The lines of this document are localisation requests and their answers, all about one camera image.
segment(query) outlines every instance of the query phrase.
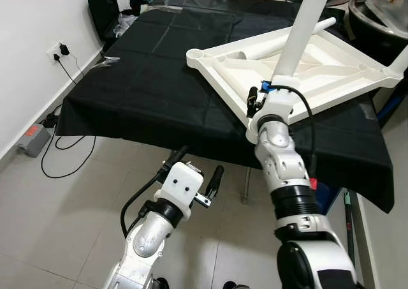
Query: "black chair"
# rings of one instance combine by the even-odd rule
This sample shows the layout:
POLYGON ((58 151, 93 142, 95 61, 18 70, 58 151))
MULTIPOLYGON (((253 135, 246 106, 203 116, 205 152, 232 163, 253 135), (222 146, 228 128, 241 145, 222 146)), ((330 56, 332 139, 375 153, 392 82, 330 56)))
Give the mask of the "black chair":
POLYGON ((117 39, 113 33, 120 13, 117 0, 88 0, 88 5, 96 32, 105 43, 103 50, 107 51, 117 39))

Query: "black cable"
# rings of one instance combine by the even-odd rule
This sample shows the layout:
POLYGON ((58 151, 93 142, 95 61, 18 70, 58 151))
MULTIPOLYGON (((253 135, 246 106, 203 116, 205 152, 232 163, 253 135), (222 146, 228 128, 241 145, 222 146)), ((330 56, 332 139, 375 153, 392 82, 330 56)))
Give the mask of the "black cable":
POLYGON ((61 65, 61 67, 64 69, 65 73, 66 73, 67 76, 72 80, 72 82, 73 82, 75 85, 78 85, 78 84, 72 79, 71 75, 69 75, 68 71, 66 71, 66 69, 65 69, 64 65, 61 63, 61 61, 60 61, 59 59, 56 59, 56 61, 61 65))
POLYGON ((56 107, 54 108, 54 110, 52 111, 52 113, 55 115, 55 112, 56 112, 56 111, 57 111, 57 109, 58 109, 58 108, 60 108, 60 107, 62 107, 62 104, 60 104, 60 105, 56 106, 56 107))
POLYGON ((130 231, 136 226, 136 224, 138 224, 138 222, 141 220, 142 216, 138 216, 133 222, 132 224, 130 224, 129 229, 126 232, 126 237, 129 235, 130 231))
POLYGON ((126 229, 126 224, 125 224, 125 214, 129 206, 143 193, 145 192, 151 185, 154 184, 154 182, 157 181, 159 178, 160 173, 157 173, 153 178, 146 183, 142 188, 140 188, 123 206, 122 211, 120 212, 120 227, 122 228, 122 233, 123 236, 126 238, 128 234, 128 230, 126 229))
POLYGON ((310 165, 309 165, 309 175, 310 177, 316 177, 316 163, 317 163, 317 158, 316 158, 316 122, 313 117, 312 110, 310 109, 309 103, 307 103, 307 100, 305 96, 298 91, 295 88, 289 87, 289 86, 283 86, 283 85, 269 85, 268 88, 270 89, 286 89, 289 92, 293 92, 298 95, 298 97, 302 100, 303 104, 306 107, 307 114, 309 115, 310 119, 310 128, 312 129, 312 144, 310 148, 310 165))
POLYGON ((72 148, 74 145, 76 145, 79 141, 81 141, 82 139, 84 139, 85 136, 82 136, 82 137, 79 138, 76 142, 74 142, 73 144, 71 144, 71 145, 69 145, 69 146, 67 146, 67 147, 59 147, 59 146, 58 146, 58 141, 60 141, 61 138, 62 138, 62 137, 59 137, 59 138, 57 139, 57 141, 55 141, 55 147, 56 147, 58 150, 68 150, 68 149, 72 148))
POLYGON ((71 54, 71 56, 72 56, 72 57, 74 57, 74 58, 75 58, 76 67, 78 68, 79 72, 81 73, 82 78, 84 78, 84 77, 85 77, 85 75, 84 75, 84 73, 82 72, 81 68, 79 68, 79 65, 78 65, 78 59, 77 59, 77 57, 76 57, 76 56, 74 56, 74 54, 72 54, 72 53, 70 53, 70 54, 71 54))
POLYGON ((64 175, 60 175, 60 176, 53 176, 53 175, 50 175, 50 174, 46 173, 46 171, 44 170, 44 159, 45 159, 45 156, 47 155, 47 152, 48 152, 48 150, 49 150, 49 148, 50 148, 50 146, 51 146, 52 141, 54 140, 55 130, 56 130, 56 127, 54 126, 54 132, 52 133, 51 141, 50 141, 50 143, 48 144, 47 148, 45 149, 45 152, 44 152, 43 157, 41 158, 41 170, 43 171, 43 173, 44 173, 45 176, 47 176, 47 177, 49 177, 49 178, 51 178, 51 179, 62 179, 63 177, 70 176, 71 174, 74 174, 75 172, 77 172, 77 171, 78 171, 79 169, 81 169, 81 167, 87 162, 87 160, 88 160, 89 157, 91 156, 92 152, 94 151, 95 142, 96 142, 96 136, 94 136, 94 143, 92 144, 92 149, 91 149, 91 151, 89 152, 88 156, 84 159, 84 161, 80 164, 80 166, 79 166, 78 168, 76 168, 74 171, 72 171, 72 172, 70 172, 70 173, 68 173, 68 174, 64 174, 64 175))

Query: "electrical cord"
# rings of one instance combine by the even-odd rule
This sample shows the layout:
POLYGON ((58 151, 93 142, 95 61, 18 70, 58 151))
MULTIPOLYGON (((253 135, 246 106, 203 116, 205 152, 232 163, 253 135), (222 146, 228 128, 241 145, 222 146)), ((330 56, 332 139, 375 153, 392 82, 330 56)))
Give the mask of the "electrical cord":
POLYGON ((72 53, 70 53, 70 54, 71 54, 71 56, 72 56, 72 57, 74 57, 74 58, 75 58, 75 64, 76 64, 76 67, 78 68, 79 72, 81 73, 82 78, 84 78, 84 77, 85 77, 85 75, 84 75, 84 73, 82 72, 81 68, 79 68, 79 65, 78 65, 78 59, 77 59, 77 57, 76 57, 74 54, 72 54, 72 53))
POLYGON ((76 142, 74 142, 73 144, 71 144, 71 145, 69 145, 69 146, 67 146, 67 147, 59 147, 59 146, 58 146, 58 142, 61 140, 61 138, 62 138, 62 137, 59 137, 59 138, 57 139, 57 141, 55 141, 55 147, 56 147, 58 150, 68 150, 68 149, 72 148, 74 145, 76 145, 77 143, 79 143, 79 141, 81 141, 82 139, 84 139, 85 136, 82 136, 82 137, 79 138, 76 142))
POLYGON ((66 71, 64 65, 63 65, 62 62, 59 60, 59 56, 58 56, 58 57, 55 57, 55 60, 61 65, 61 67, 64 69, 65 73, 66 73, 67 76, 72 80, 72 82, 73 82, 75 85, 78 85, 78 84, 73 80, 73 78, 71 77, 71 75, 69 75, 68 71, 66 71))
POLYGON ((289 87, 289 86, 284 86, 284 85, 269 85, 268 86, 271 89, 286 89, 289 92, 295 93, 303 102, 303 104, 306 107, 307 114, 309 115, 310 119, 310 128, 311 128, 311 138, 312 138, 312 143, 310 146, 310 165, 309 165, 309 175, 310 177, 316 177, 316 165, 317 165, 317 156, 316 156, 316 122, 314 120, 314 116, 312 113, 312 110, 310 109, 309 103, 307 103, 307 100, 305 96, 297 89, 289 87))
MULTIPOLYGON (((140 188, 127 202, 126 204, 123 206, 122 211, 120 212, 120 227, 122 228, 122 233, 123 236, 126 238, 128 235, 128 232, 130 231, 131 228, 129 228, 129 230, 126 228, 126 224, 125 224, 125 214, 127 209, 129 208, 129 206, 143 193, 145 192, 151 185, 154 184, 154 182, 157 181, 157 179, 160 177, 160 173, 158 172, 155 176, 153 176, 153 178, 147 182, 142 188, 140 188)), ((136 219, 132 225, 135 226, 136 223, 138 222, 138 219, 136 219)))
MULTIPOLYGON (((89 159, 89 157, 91 156, 91 154, 92 154, 93 151, 94 151, 95 142, 96 142, 96 136, 94 136, 94 142, 93 142, 93 144, 92 144, 92 149, 91 149, 91 151, 89 152, 88 156, 84 159, 84 161, 79 165, 78 168, 76 168, 74 171, 72 171, 72 172, 70 172, 70 173, 68 173, 68 174, 54 176, 54 175, 50 175, 50 174, 46 173, 46 171, 45 171, 45 169, 44 169, 44 159, 45 159, 45 156, 47 155, 47 152, 48 152, 48 150, 49 150, 49 148, 50 148, 50 146, 51 146, 52 141, 54 140, 55 130, 56 130, 56 126, 54 126, 54 132, 52 133, 51 141, 48 143, 48 146, 47 146, 47 148, 45 149, 45 152, 44 152, 44 154, 43 154, 43 157, 41 158, 41 170, 42 170, 42 172, 44 173, 45 176, 47 176, 47 177, 49 177, 49 178, 51 178, 51 179, 62 179, 63 177, 70 176, 70 175, 74 174, 75 172, 77 172, 77 171, 78 171, 79 169, 81 169, 82 166, 87 162, 87 160, 89 159)), ((69 149, 70 147, 73 147, 75 144, 77 144, 79 141, 81 141, 84 137, 85 137, 85 136, 81 137, 81 138, 80 138, 79 140, 77 140, 73 145, 70 145, 69 147, 66 147, 66 148, 59 148, 59 147, 57 147, 57 142, 58 142, 59 139, 61 139, 61 137, 59 137, 59 139, 58 139, 57 142, 55 143, 55 147, 56 147, 57 149, 60 149, 60 150, 69 149)))
POLYGON ((130 231, 136 226, 136 224, 139 223, 139 221, 141 220, 142 216, 139 215, 133 222, 132 224, 130 224, 129 229, 126 232, 126 237, 129 235, 130 231))
MULTIPOLYGON (((62 62, 60 62, 59 56, 58 56, 57 54, 54 54, 54 59, 61 65, 62 69, 65 71, 65 73, 67 74, 67 76, 72 80, 72 82, 73 82, 75 85, 77 85, 77 83, 72 79, 71 75, 70 75, 70 74, 68 73, 68 71, 65 69, 64 65, 62 64, 62 62)), ((95 143, 96 143, 96 136, 94 136, 94 141, 93 141, 93 144, 92 144, 91 151, 89 152, 89 154, 87 155, 87 157, 84 159, 84 161, 79 165, 79 167, 77 167, 74 171, 72 171, 72 172, 70 172, 70 173, 68 173, 68 174, 58 175, 58 176, 48 174, 48 173, 45 171, 45 169, 44 169, 44 159, 45 159, 45 156, 47 155, 48 150, 50 149, 50 146, 51 146, 52 142, 54 141, 55 131, 56 131, 56 127, 57 127, 57 120, 58 120, 58 115, 56 115, 55 112, 56 112, 56 111, 58 110, 58 108, 60 108, 60 107, 62 107, 62 104, 56 106, 56 107, 54 108, 54 110, 53 110, 51 113, 49 113, 49 114, 47 115, 47 117, 46 117, 44 120, 40 121, 40 124, 44 125, 45 127, 53 127, 53 129, 54 129, 54 131, 53 131, 53 133, 52 133, 52 136, 51 136, 51 140, 50 140, 50 142, 48 143, 47 148, 45 149, 45 152, 44 152, 44 154, 43 154, 43 157, 41 158, 41 170, 42 170, 42 172, 44 173, 45 176, 47 176, 47 177, 49 177, 49 178, 51 178, 51 179, 62 179, 63 177, 70 176, 70 175, 74 174, 75 172, 77 172, 78 170, 80 170, 80 169, 82 168, 82 166, 87 162, 87 160, 89 159, 89 157, 91 156, 91 154, 93 153, 94 148, 95 148, 95 143)), ((77 141, 75 141, 73 144, 71 144, 71 145, 69 145, 69 146, 67 146, 67 147, 61 147, 61 146, 58 145, 58 143, 59 143, 59 141, 61 140, 61 138, 62 138, 62 137, 59 137, 59 138, 57 139, 57 141, 55 141, 55 148, 58 149, 58 150, 62 150, 62 151, 63 151, 63 150, 68 150, 68 149, 72 148, 73 146, 77 145, 77 143, 79 143, 79 141, 81 141, 82 139, 84 139, 85 136, 81 136, 77 141)))

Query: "table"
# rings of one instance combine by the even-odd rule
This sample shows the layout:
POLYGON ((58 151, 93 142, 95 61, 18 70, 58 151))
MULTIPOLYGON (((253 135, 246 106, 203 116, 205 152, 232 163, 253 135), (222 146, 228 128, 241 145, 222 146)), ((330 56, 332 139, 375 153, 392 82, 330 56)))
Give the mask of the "table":
MULTIPOLYGON (((298 4, 269 0, 155 0, 109 49, 120 61, 93 69, 65 97, 58 135, 97 135, 260 168, 245 126, 198 71, 186 51, 290 26, 298 4)), ((346 39, 344 12, 329 32, 346 39)), ((393 207, 393 169, 370 98, 361 96, 316 116, 317 177, 349 188, 385 212, 393 207)), ((308 120, 291 126, 308 161, 308 120)))

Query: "wall outlet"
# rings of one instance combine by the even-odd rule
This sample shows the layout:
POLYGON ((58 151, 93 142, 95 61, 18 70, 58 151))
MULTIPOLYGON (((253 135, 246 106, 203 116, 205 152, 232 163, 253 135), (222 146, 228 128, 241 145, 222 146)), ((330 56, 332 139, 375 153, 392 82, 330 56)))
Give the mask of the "wall outlet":
POLYGON ((57 42, 52 48, 47 51, 47 55, 49 59, 55 64, 57 61, 54 59, 54 54, 57 54, 59 57, 64 57, 65 55, 61 54, 61 50, 59 49, 59 44, 64 43, 63 41, 57 42))

